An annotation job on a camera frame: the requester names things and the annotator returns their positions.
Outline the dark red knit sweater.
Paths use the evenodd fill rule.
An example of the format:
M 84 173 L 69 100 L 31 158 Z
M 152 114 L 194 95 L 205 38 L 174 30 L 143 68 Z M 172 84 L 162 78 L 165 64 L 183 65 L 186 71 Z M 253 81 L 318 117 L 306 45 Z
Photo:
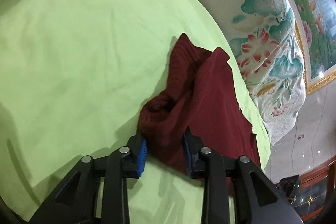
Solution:
M 223 49 L 197 47 L 181 34 L 170 55 L 165 90 L 140 111 L 137 129 L 149 153 L 178 172 L 187 172 L 186 130 L 222 156 L 247 155 L 261 165 L 256 134 L 236 99 L 229 59 Z

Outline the wooden cabinet with glass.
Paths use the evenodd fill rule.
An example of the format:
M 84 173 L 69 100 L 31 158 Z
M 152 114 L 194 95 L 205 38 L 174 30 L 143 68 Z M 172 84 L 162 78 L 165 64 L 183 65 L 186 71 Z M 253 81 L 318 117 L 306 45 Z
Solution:
M 300 176 L 302 184 L 292 203 L 303 223 L 311 223 L 335 189 L 335 156 Z

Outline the light green bed sheet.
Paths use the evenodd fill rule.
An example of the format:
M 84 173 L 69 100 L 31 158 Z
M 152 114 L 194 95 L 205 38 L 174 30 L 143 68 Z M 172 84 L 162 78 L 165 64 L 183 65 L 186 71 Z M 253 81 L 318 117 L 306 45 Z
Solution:
M 135 134 L 181 34 L 230 46 L 198 0 L 1 0 L 1 197 L 28 221 L 84 155 Z

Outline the gold-framed landscape painting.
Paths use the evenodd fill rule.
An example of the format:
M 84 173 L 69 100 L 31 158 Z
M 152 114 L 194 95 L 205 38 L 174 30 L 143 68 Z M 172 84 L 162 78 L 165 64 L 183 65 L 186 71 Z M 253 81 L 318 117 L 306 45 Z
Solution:
M 305 57 L 307 93 L 335 80 L 335 0 L 292 0 Z

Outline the white floral quilt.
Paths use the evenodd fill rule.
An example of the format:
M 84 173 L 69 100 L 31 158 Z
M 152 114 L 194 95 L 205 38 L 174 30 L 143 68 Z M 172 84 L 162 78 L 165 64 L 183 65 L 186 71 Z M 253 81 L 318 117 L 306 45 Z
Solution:
M 303 54 L 288 0 L 198 0 L 214 18 L 274 144 L 306 98 Z

